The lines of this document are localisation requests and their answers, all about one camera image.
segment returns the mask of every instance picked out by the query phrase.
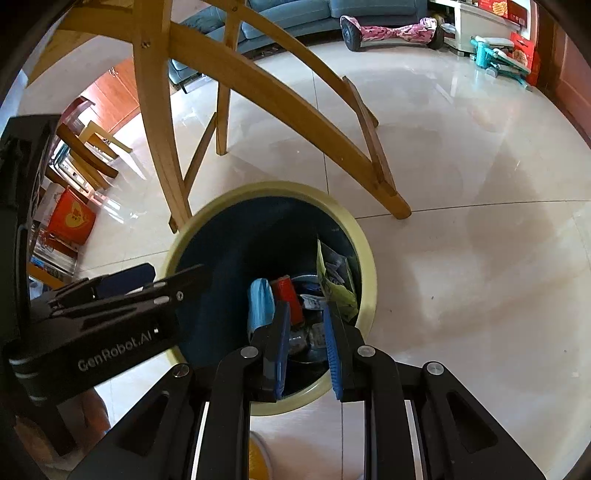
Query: blue plastic bag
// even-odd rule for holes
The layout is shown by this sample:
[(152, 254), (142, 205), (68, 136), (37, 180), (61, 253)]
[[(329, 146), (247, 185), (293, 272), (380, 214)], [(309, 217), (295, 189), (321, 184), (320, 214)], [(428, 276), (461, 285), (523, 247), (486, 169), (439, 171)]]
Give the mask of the blue plastic bag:
[(275, 315), (275, 300), (271, 285), (266, 278), (257, 278), (248, 288), (248, 340), (253, 332), (263, 325), (273, 321)]

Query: red can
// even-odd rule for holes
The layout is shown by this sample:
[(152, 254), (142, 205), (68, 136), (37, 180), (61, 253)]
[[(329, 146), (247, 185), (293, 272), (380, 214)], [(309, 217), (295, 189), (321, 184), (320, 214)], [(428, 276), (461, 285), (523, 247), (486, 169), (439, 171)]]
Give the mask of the red can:
[(272, 281), (271, 290), (273, 291), (275, 301), (283, 300), (289, 302), (292, 325), (297, 325), (304, 321), (304, 314), (301, 311), (301, 305), (297, 299), (296, 290), (289, 275)]

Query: pink camouflage hoverboard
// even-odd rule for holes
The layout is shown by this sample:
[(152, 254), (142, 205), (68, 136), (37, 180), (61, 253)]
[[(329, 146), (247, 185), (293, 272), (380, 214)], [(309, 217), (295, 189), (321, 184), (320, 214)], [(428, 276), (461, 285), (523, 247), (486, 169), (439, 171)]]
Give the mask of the pink camouflage hoverboard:
[(432, 17), (422, 18), (418, 24), (405, 27), (363, 27), (354, 17), (340, 17), (340, 29), (343, 31), (345, 45), (351, 51), (359, 51), (361, 42), (381, 42), (384, 40), (405, 40), (409, 43), (426, 45), (433, 50), (443, 46), (444, 34), (437, 20)]

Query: blue sofa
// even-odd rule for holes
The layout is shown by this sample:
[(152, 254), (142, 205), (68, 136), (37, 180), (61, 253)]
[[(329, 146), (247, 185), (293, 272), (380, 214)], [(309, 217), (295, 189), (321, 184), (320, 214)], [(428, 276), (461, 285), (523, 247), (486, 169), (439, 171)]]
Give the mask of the blue sofa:
[[(276, 23), (294, 37), (340, 29), (341, 15), (356, 17), (362, 25), (400, 27), (417, 23), (427, 16), (427, 0), (246, 0), (247, 5)], [(207, 7), (189, 17), (183, 25), (215, 40), (223, 40), (226, 12)], [(244, 53), (273, 41), (256, 28), (242, 23), (238, 32), (238, 51)], [(177, 87), (198, 74), (178, 60), (168, 61), (168, 76)]]

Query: wooden chair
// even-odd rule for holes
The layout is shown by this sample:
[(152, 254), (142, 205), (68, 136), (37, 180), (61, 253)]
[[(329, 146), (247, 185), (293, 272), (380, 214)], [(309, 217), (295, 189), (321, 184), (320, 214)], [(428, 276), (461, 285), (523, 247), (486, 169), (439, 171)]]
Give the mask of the wooden chair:
[[(77, 171), (77, 173), (80, 174), (80, 176), (83, 177), (95, 190), (98, 188), (107, 189), (109, 187), (109, 183), (103, 178), (101, 173), (114, 179), (119, 172), (103, 162), (99, 157), (94, 155), (94, 153), (92, 153), (91, 150), (85, 145), (86, 142), (81, 141), (77, 136), (77, 134), (82, 134), (85, 130), (83, 126), (82, 128), (79, 128), (81, 122), (78, 121), (78, 117), (91, 105), (94, 105), (94, 102), (88, 98), (79, 96), (64, 110), (60, 117), (60, 123), (57, 127), (56, 137), (51, 144), (50, 151), (53, 152), (56, 149), (59, 140), (62, 140), (68, 147), (70, 147), (72, 167)], [(109, 150), (114, 155), (112, 158), (115, 158), (115, 153), (110, 148)], [(46, 176), (50, 180), (62, 184), (62, 186), (65, 186), (64, 183), (66, 185), (70, 184), (72, 187), (74, 187), (73, 189), (79, 197), (84, 196), (79, 191), (78, 186), (72, 184), (72, 180), (70, 178), (62, 178), (62, 181), (58, 181), (56, 177), (63, 177), (63, 175), (60, 175), (60, 173), (63, 172), (60, 172), (59, 168), (52, 168), (49, 166), (48, 171), (46, 171)]]
[(120, 149), (126, 151), (127, 153), (133, 152), (133, 150), (131, 148), (129, 148), (127, 145), (121, 143), (113, 135), (108, 133), (107, 130), (102, 128), (100, 125), (97, 125), (92, 120), (90, 122), (88, 122), (88, 125), (84, 128), (84, 130), (78, 136), (78, 138), (80, 138), (80, 141), (82, 143), (88, 142), (89, 144), (98, 148), (99, 150), (101, 150), (106, 155), (110, 156), (111, 158), (116, 158), (117, 154), (111, 148), (109, 148), (109, 146), (103, 141), (103, 139), (101, 137), (104, 138), (105, 140), (108, 140), (109, 142), (117, 145)]
[[(396, 218), (410, 216), (411, 209), (396, 188), (380, 144), (376, 131), (378, 120), (364, 104), (355, 85), (348, 78), (339, 77), (288, 32), (249, 8), (245, 0), (207, 1), (226, 12), (222, 42), (172, 22), (172, 2), (167, 0), (135, 0), (130, 8), (79, 5), (70, 10), (59, 26), (61, 30), (104, 35), (132, 44), (148, 146), (174, 224), (182, 227), (191, 217), (189, 190), (203, 160), (203, 147), (210, 142), (214, 132), (217, 153), (224, 155), (228, 150), (231, 90), (292, 127), (343, 168)], [(260, 30), (293, 53), (349, 105), (359, 120), (369, 156), (287, 85), (236, 52), (241, 22)], [(218, 81), (217, 111), (209, 121), (185, 178), (174, 138), (168, 59), (177, 59)]]

